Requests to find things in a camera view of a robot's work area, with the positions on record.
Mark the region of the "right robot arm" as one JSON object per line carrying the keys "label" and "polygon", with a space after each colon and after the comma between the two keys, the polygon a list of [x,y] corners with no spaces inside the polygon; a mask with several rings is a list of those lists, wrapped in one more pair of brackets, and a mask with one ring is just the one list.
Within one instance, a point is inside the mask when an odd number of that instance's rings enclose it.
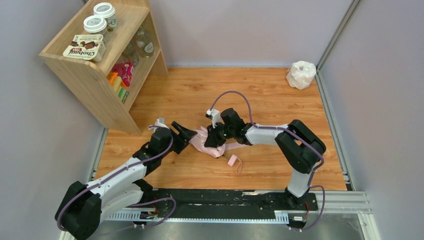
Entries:
{"label": "right robot arm", "polygon": [[301,120],[283,125],[246,123],[233,108],[223,112],[210,109],[205,115],[211,119],[211,125],[206,128],[205,147],[221,147],[228,139],[242,146],[279,147],[292,167],[289,184],[284,190],[286,201],[292,205],[304,201],[313,173],[322,165],[327,147]]}

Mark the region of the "white crumpled plastic bag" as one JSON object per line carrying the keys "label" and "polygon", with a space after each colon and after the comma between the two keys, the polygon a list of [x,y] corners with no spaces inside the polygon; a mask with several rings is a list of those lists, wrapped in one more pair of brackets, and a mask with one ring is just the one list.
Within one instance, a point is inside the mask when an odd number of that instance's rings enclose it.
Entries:
{"label": "white crumpled plastic bag", "polygon": [[316,73],[317,69],[313,63],[300,60],[290,66],[286,80],[290,87],[303,90],[310,86]]}

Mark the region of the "glass jar on shelf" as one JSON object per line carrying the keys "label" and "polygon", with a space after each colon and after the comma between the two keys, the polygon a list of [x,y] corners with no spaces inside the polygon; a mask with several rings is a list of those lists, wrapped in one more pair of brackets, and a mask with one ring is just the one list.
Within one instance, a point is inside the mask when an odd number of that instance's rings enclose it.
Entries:
{"label": "glass jar on shelf", "polygon": [[136,32],[136,43],[144,58],[150,58],[154,54],[154,44],[150,34],[142,27]]}

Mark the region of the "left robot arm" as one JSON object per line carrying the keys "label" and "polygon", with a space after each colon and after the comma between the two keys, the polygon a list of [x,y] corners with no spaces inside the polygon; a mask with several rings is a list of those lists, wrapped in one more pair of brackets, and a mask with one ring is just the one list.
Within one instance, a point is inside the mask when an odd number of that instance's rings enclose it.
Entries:
{"label": "left robot arm", "polygon": [[169,153],[180,154],[197,135],[172,122],[171,128],[158,118],[149,141],[144,143],[123,165],[97,180],[72,183],[54,216],[57,227],[77,240],[94,234],[110,215],[139,204],[146,192],[138,184],[156,170]]}

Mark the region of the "white lidded cup front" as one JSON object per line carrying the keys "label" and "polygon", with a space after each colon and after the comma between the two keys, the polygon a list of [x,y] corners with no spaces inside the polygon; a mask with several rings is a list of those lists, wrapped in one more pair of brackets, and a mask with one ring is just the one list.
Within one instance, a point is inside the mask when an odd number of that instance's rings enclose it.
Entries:
{"label": "white lidded cup front", "polygon": [[102,35],[104,43],[107,43],[110,40],[107,26],[107,21],[97,15],[88,16],[83,21],[84,30],[90,34]]}

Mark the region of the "white lidded cup rear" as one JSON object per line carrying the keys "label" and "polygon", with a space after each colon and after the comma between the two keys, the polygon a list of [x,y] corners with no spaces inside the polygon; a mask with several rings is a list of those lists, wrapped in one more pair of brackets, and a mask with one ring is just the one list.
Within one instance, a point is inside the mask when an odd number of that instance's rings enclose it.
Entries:
{"label": "white lidded cup rear", "polygon": [[115,16],[116,9],[111,3],[101,2],[96,4],[93,7],[93,13],[94,15],[105,19],[107,23],[107,30],[109,32],[113,32],[115,30],[115,27],[117,26],[117,19]]}

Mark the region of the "stack of coloured sponges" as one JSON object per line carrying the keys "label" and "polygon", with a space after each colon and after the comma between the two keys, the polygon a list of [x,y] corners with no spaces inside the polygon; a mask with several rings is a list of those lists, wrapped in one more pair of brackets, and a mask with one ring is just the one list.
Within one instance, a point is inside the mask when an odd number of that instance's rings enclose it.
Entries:
{"label": "stack of coloured sponges", "polygon": [[130,92],[125,89],[126,85],[124,84],[123,79],[118,75],[117,72],[109,72],[106,78],[117,94],[118,98],[124,104]]}

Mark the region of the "wooden shelf unit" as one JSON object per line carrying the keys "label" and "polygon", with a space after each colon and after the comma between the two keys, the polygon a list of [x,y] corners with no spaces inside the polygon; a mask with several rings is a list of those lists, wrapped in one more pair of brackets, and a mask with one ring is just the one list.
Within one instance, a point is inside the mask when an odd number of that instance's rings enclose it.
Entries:
{"label": "wooden shelf unit", "polygon": [[[69,88],[78,100],[108,129],[140,136],[138,124],[130,113],[145,80],[148,77],[168,76],[155,21],[148,0],[112,0],[117,27],[110,32],[103,60],[99,63],[63,56],[63,51],[75,35],[85,34],[83,21],[93,14],[99,1],[89,0],[57,35],[39,53],[39,56]],[[128,43],[135,43],[135,34],[142,27],[150,34],[154,46],[153,56],[141,58],[134,70],[134,77],[127,90],[126,101],[119,99],[107,80],[112,67],[122,59]]]}

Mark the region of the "white lidded cup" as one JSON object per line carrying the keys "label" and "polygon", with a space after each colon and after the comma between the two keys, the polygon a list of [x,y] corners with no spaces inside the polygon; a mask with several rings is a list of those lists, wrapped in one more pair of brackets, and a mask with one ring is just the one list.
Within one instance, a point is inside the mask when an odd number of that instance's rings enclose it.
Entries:
{"label": "white lidded cup", "polygon": [[113,32],[115,30],[115,27],[117,26],[117,19],[115,16],[116,9],[111,3],[101,2],[96,4],[93,7],[93,13],[94,15],[105,19],[107,23],[107,30],[109,32]]}
{"label": "white lidded cup", "polygon": [[102,35],[104,43],[107,43],[110,40],[107,26],[107,21],[97,15],[88,16],[83,21],[84,30],[90,34]]}

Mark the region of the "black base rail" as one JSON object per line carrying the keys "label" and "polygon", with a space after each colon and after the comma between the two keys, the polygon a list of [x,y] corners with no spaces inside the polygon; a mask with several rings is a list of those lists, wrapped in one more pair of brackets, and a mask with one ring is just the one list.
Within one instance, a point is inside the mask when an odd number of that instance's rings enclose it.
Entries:
{"label": "black base rail", "polygon": [[295,199],[286,191],[179,188],[151,190],[131,207],[145,209],[139,221],[274,221],[294,228],[304,227],[309,213],[319,209],[310,192]]}

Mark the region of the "pink box on shelf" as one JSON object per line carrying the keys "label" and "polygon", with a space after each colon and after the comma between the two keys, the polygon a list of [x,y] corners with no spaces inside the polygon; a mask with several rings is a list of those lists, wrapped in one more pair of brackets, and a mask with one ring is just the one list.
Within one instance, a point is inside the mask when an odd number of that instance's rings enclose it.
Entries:
{"label": "pink box on shelf", "polygon": [[121,77],[122,87],[129,87],[133,79],[134,65],[131,62],[116,63],[112,67],[111,72],[117,73],[117,75]]}

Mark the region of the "Chobani yogurt pack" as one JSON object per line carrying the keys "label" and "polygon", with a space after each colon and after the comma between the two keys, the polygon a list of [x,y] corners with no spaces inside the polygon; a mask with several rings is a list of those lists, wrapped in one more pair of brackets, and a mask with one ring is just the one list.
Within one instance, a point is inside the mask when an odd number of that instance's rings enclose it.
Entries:
{"label": "Chobani yogurt pack", "polygon": [[101,34],[77,34],[63,51],[64,57],[99,63],[103,60],[106,47]]}

